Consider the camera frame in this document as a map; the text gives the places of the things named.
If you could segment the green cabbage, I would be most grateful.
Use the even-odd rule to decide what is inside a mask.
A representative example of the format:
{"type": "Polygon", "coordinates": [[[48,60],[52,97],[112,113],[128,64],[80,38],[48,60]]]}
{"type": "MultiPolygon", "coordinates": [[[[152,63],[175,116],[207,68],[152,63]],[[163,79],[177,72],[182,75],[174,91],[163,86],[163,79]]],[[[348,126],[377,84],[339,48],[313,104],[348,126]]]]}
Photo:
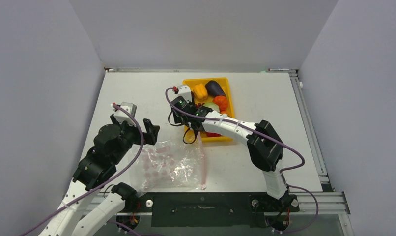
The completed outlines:
{"type": "Polygon", "coordinates": [[[213,103],[213,102],[207,102],[207,103],[203,103],[204,107],[210,108],[216,112],[220,112],[220,108],[217,104],[213,103]]]}

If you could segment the clear zip top bag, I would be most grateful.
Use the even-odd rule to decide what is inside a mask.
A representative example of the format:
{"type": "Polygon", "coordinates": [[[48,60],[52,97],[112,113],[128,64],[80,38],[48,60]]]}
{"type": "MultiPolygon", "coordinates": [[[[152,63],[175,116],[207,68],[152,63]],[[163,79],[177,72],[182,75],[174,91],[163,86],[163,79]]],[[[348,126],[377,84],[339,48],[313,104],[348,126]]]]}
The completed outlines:
{"type": "Polygon", "coordinates": [[[207,166],[201,135],[188,132],[185,141],[145,145],[126,172],[127,183],[143,193],[206,190],[207,166]]]}

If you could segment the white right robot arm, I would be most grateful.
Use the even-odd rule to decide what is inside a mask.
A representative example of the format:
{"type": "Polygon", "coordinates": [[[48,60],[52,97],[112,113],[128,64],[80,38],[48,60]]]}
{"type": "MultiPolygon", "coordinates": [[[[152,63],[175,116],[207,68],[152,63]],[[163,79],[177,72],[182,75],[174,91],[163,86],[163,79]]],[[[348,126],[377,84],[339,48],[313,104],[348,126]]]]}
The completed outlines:
{"type": "Polygon", "coordinates": [[[252,164],[263,172],[267,204],[271,209],[286,209],[296,202],[281,173],[282,141],[269,122],[239,121],[205,106],[197,108],[182,96],[171,101],[170,106],[175,123],[183,124],[195,133],[226,136],[247,147],[252,164]]]}

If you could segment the yellow plastic tray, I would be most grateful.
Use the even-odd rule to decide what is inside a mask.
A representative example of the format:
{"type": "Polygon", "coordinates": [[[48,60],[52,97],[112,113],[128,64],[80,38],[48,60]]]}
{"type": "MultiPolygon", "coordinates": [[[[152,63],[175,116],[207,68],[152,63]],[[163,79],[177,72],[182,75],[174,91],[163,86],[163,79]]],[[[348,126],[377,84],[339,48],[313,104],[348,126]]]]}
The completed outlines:
{"type": "MultiPolygon", "coordinates": [[[[221,85],[223,91],[226,94],[226,98],[228,99],[228,108],[226,110],[226,114],[229,117],[231,117],[231,118],[235,118],[234,105],[233,105],[233,102],[232,102],[232,95],[231,95],[231,92],[230,92],[229,82],[228,82],[228,79],[226,77],[186,79],[186,80],[183,81],[182,84],[188,85],[190,88],[193,88],[193,86],[195,86],[197,84],[204,84],[205,85],[210,80],[214,80],[214,81],[218,82],[221,85]]],[[[202,140],[203,143],[209,143],[209,142],[231,142],[232,141],[232,138],[229,138],[229,137],[226,137],[226,136],[208,138],[206,136],[205,132],[201,132],[200,136],[201,136],[201,140],[202,140]]]]}

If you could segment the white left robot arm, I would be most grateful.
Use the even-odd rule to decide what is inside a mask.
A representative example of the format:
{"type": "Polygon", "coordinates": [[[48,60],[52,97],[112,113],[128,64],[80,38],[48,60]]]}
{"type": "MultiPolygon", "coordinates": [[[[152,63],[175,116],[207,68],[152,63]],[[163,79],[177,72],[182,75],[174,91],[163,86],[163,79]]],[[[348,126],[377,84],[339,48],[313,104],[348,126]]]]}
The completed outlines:
{"type": "Polygon", "coordinates": [[[134,145],[154,145],[160,126],[144,119],[145,131],[129,112],[117,111],[111,123],[102,126],[94,145],[79,162],[62,203],[42,230],[42,236],[92,236],[119,211],[131,211],[136,205],[136,190],[121,182],[105,200],[87,215],[91,201],[110,179],[118,176],[116,166],[134,145]]]}

